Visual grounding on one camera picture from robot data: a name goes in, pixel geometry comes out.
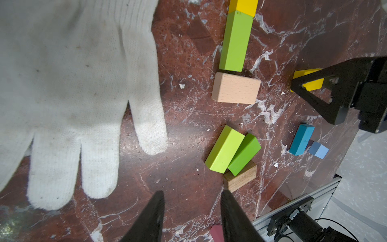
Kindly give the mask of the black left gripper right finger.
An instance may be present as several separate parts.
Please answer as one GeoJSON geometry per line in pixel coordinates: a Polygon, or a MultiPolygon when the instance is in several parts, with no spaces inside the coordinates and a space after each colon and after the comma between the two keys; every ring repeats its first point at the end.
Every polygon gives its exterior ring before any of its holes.
{"type": "Polygon", "coordinates": [[[264,242],[229,190],[221,193],[221,220],[225,242],[264,242]]]}

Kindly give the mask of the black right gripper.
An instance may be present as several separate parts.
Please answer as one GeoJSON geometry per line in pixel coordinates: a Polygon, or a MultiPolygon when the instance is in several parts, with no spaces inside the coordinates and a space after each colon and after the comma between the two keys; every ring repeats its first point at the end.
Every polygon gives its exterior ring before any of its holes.
{"type": "Polygon", "coordinates": [[[347,117],[357,92],[359,129],[374,134],[387,130],[387,57],[359,57],[295,78],[291,90],[313,107],[329,124],[339,125],[347,117]],[[303,85],[323,79],[331,90],[326,103],[303,85]]]}

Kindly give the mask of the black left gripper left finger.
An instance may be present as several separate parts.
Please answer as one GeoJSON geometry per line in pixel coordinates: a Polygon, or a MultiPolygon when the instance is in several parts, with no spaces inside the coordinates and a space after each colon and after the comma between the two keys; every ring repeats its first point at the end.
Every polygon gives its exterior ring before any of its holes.
{"type": "Polygon", "coordinates": [[[120,242],[161,242],[164,212],[164,192],[157,191],[120,242]]]}

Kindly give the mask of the large yellow block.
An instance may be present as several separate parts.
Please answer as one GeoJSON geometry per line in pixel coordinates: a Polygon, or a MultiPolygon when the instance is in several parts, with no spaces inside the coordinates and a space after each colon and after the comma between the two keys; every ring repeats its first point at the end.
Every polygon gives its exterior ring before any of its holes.
{"type": "MultiPolygon", "coordinates": [[[[296,79],[296,78],[299,78],[301,76],[305,76],[305,75],[308,75],[308,74],[311,74],[311,73],[314,73],[314,72],[317,72],[320,70],[321,69],[308,69],[308,70],[295,71],[294,75],[293,75],[293,79],[296,79]]],[[[313,90],[321,89],[323,83],[324,83],[324,78],[305,83],[305,84],[303,84],[303,87],[307,91],[313,91],[313,90]]]]}

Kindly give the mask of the light wood block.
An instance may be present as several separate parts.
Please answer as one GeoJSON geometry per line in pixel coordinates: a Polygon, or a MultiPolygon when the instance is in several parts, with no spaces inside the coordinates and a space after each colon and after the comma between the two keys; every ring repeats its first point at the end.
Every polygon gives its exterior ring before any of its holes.
{"type": "Polygon", "coordinates": [[[254,104],[260,86],[260,79],[217,72],[212,99],[224,103],[254,104]]]}

